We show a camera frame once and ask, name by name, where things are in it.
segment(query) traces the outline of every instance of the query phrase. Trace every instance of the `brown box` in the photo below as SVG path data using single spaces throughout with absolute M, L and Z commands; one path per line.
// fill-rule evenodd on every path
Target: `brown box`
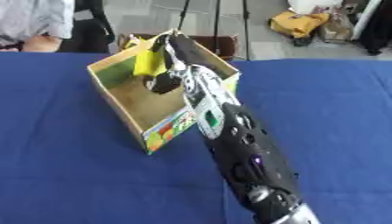
M 184 103 L 182 87 L 167 94 L 154 94 L 145 88 L 142 77 L 132 76 L 135 56 L 150 49 L 158 36 L 88 66 L 98 91 L 149 154 L 195 122 Z M 235 92 L 240 72 L 202 45 L 197 46 L 219 70 L 226 87 Z

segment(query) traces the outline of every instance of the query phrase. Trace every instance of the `person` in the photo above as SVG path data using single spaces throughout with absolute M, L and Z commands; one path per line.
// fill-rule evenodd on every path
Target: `person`
M 0 0 L 2 52 L 57 52 L 73 26 L 74 0 Z

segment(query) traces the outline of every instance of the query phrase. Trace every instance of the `black arm casing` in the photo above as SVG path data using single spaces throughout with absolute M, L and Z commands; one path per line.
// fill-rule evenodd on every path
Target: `black arm casing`
M 222 110 L 222 134 L 214 140 L 206 138 L 220 173 L 259 223 L 283 218 L 300 203 L 295 175 L 268 133 L 244 107 L 226 103 Z M 246 124 L 238 117 L 247 118 Z M 252 202 L 249 193 L 257 186 L 267 186 L 271 191 L 267 198 Z

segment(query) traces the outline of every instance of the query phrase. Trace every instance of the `white sleeve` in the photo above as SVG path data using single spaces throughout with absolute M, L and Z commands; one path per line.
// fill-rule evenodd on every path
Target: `white sleeve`
M 48 34 L 60 39 L 70 39 L 74 28 L 75 0 L 47 0 L 50 10 Z

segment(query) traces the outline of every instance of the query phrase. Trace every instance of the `tripod leg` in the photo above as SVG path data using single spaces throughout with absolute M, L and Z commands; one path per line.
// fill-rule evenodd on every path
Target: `tripod leg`
M 221 0 L 216 0 L 215 27 L 213 28 L 213 51 L 218 55 L 219 55 L 218 30 L 219 30 L 220 14 L 221 14 Z
M 181 19 L 179 20 L 179 25 L 178 25 L 179 31 L 181 31 L 181 29 L 182 29 L 182 25 L 184 23 L 184 19 L 186 18 L 186 13 L 188 12 L 190 2 L 191 2 L 191 0 L 185 0 L 184 9 L 181 11 L 181 14 L 179 15 L 181 17 Z
M 248 28 L 248 21 L 249 21 L 249 11 L 248 11 L 248 0 L 242 0 L 243 3 L 243 22 L 245 24 L 245 41 L 246 41 L 246 51 L 247 51 L 247 60 L 250 60 L 250 53 L 249 53 L 249 28 Z

